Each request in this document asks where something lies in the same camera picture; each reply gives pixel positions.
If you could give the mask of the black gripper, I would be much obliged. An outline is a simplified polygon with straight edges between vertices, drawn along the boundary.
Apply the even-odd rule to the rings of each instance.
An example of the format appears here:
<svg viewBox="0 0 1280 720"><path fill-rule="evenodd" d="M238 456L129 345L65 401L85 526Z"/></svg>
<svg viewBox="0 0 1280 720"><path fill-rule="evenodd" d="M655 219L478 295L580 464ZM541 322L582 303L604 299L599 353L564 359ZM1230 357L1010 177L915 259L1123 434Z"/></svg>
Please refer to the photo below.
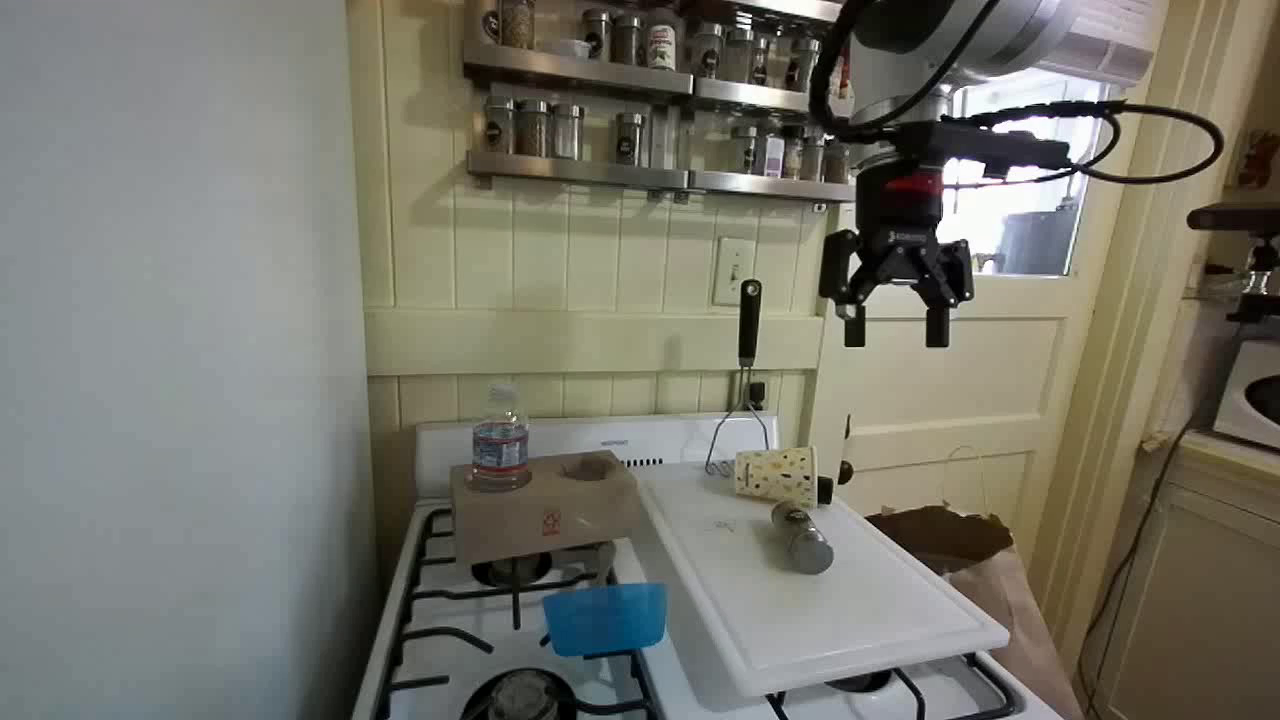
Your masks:
<svg viewBox="0 0 1280 720"><path fill-rule="evenodd" d="M922 299L922 345L948 350L950 307L972 295L972 253L938 243L944 182L934 165L891 162L857 177L857 223L823 240L821 295L836 299L845 350L866 345L865 299L906 286Z"/></svg>

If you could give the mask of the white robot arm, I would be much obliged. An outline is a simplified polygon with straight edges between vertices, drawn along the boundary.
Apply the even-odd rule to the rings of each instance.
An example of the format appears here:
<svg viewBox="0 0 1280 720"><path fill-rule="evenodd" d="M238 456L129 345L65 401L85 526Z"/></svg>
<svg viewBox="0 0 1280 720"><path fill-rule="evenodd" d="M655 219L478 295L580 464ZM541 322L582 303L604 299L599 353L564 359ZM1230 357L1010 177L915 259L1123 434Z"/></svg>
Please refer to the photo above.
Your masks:
<svg viewBox="0 0 1280 720"><path fill-rule="evenodd" d="M1029 110L944 114L948 85L1042 64L1081 12L1085 0L845 0L806 71L806 119L840 147L865 147L857 223L823 240L821 263L821 295L846 350L866 345L875 289L920 295L926 350L948 345L950 314L975 294L972 247L938 240L948 162L992 182L1010 170L1088 173L1063 140L1008 131Z"/></svg>

